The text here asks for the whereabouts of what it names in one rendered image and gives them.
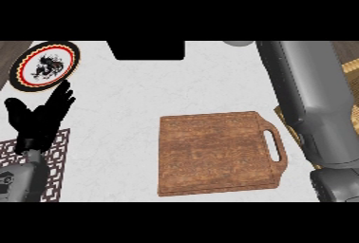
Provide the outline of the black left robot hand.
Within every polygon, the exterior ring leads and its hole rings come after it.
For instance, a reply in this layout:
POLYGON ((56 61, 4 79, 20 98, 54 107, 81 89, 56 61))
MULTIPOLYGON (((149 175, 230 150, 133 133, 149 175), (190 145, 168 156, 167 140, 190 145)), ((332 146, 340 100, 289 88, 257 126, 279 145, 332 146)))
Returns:
POLYGON ((13 150, 18 155, 29 150, 49 150, 74 101, 68 80, 62 80, 46 103, 35 110, 18 98, 4 100, 9 123, 18 132, 13 150))

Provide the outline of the brown wooden cutting board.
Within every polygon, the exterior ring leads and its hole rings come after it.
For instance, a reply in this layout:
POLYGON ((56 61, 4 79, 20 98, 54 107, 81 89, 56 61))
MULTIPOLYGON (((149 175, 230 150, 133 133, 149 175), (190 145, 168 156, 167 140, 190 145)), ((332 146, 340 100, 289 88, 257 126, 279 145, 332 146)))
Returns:
POLYGON ((273 189, 286 167, 278 129, 257 112, 159 119, 161 196, 273 189))

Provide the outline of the yellow wicker basket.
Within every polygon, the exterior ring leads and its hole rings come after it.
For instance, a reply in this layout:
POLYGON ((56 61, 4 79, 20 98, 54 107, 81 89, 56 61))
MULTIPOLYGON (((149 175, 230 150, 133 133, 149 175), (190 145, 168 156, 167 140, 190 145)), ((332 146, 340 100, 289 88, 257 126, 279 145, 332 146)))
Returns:
MULTIPOLYGON (((346 74, 346 79, 347 79, 350 91, 353 94, 353 100, 354 100, 354 104, 351 107, 350 120, 351 120, 354 131, 359 135, 359 58, 343 64, 343 71, 346 74)), ((300 138, 298 138, 292 128, 286 125, 285 117, 283 117, 279 105, 275 107, 273 111, 282 121, 283 126, 286 127, 286 129, 289 131, 291 137, 294 138, 294 141, 297 142, 298 147, 301 148, 300 138)))

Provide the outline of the brown white patterned placemat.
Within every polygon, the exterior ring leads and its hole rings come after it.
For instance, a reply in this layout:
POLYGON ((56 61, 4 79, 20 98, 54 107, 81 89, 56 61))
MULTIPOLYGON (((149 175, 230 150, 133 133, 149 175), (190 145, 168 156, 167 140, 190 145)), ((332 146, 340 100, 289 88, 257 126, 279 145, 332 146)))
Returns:
MULTIPOLYGON (((0 141, 0 201, 12 198, 13 171, 9 168, 15 165, 22 168, 28 163, 25 156, 19 156, 15 152, 15 140, 0 141)), ((49 166, 49 177, 41 193, 40 202, 57 202, 60 199, 62 180, 65 173, 65 163, 69 144, 69 129, 62 129, 56 134, 49 151, 44 153, 44 160, 49 166)))

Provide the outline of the black rimmed dragon print plate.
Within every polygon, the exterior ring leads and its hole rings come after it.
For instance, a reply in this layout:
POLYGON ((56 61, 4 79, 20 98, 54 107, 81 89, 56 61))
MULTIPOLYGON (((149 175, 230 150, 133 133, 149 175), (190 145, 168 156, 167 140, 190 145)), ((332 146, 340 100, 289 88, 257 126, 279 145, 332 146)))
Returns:
POLYGON ((40 92, 65 80, 80 63, 80 48, 69 41, 46 41, 16 58, 10 85, 22 92, 40 92))

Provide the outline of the black appliance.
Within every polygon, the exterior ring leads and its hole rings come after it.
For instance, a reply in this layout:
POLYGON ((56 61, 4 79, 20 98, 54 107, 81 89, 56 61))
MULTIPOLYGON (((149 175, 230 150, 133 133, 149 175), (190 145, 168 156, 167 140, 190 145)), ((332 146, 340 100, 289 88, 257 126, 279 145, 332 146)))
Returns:
POLYGON ((184 57, 184 41, 109 41, 108 46, 121 61, 180 61, 184 57))

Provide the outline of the pale grey rounded object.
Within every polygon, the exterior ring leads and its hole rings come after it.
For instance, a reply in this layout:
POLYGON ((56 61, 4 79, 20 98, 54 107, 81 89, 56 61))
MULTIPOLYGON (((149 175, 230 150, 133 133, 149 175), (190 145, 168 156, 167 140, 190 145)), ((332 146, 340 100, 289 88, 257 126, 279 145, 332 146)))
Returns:
POLYGON ((249 46, 254 41, 223 41, 232 47, 247 47, 249 46))

